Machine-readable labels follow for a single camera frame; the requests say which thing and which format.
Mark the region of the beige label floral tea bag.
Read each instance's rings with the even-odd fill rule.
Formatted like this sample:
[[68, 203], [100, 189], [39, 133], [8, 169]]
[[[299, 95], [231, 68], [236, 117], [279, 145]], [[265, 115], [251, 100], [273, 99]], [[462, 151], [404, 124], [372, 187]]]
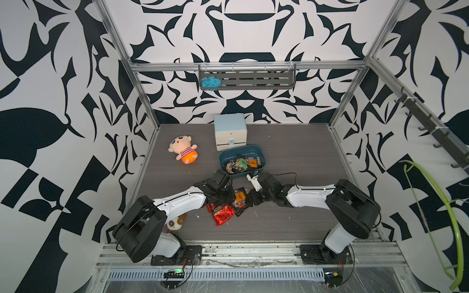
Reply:
[[233, 170], [233, 166], [234, 166], [234, 163], [232, 162], [227, 163], [227, 165], [225, 166], [226, 172], [229, 174], [235, 174], [235, 171]]

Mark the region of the orange label tea bag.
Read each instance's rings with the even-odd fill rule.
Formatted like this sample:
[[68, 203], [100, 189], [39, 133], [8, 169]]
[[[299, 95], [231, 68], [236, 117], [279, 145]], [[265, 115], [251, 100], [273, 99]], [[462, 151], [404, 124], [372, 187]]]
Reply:
[[246, 209], [253, 206], [252, 198], [245, 188], [239, 188], [234, 190], [234, 202], [232, 203], [232, 209], [237, 217], [239, 217]]
[[246, 157], [245, 159], [249, 168], [258, 169], [263, 166], [260, 157]]

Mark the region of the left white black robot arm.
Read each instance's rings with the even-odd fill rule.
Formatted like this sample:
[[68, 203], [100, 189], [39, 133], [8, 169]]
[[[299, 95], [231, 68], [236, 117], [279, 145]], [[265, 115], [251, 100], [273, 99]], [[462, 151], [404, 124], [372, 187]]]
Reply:
[[148, 256], [177, 263], [186, 257], [186, 245], [180, 237], [166, 231], [167, 224], [207, 205], [223, 206], [234, 200], [230, 175], [222, 170], [168, 197], [152, 200], [141, 196], [114, 227], [112, 237], [116, 240], [116, 250], [125, 252], [134, 263]]

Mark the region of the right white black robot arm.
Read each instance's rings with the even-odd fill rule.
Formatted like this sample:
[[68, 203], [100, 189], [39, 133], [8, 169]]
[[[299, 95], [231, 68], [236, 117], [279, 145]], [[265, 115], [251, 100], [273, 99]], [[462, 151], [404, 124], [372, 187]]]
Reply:
[[356, 239], [367, 239], [381, 217], [381, 207], [357, 186], [346, 179], [323, 187], [283, 185], [270, 173], [249, 172], [246, 175], [254, 187], [254, 204], [272, 201], [287, 208], [321, 208], [329, 210], [338, 224], [330, 230], [316, 249], [305, 257], [316, 262], [330, 263], [344, 255]]

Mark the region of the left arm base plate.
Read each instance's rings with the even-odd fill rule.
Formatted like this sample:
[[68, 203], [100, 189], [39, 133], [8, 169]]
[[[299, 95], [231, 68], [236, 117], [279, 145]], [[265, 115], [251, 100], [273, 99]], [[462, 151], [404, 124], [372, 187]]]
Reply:
[[194, 265], [198, 265], [202, 260], [202, 249], [201, 245], [182, 246], [171, 258], [153, 255], [150, 264], [152, 266], [182, 266], [192, 261]]

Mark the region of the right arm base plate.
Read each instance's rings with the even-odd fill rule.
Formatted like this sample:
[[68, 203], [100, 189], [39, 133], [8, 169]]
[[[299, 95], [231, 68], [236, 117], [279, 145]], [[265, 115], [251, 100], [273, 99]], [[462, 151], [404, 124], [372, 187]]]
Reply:
[[304, 264], [350, 264], [353, 261], [348, 248], [335, 253], [324, 244], [302, 244], [299, 249]]

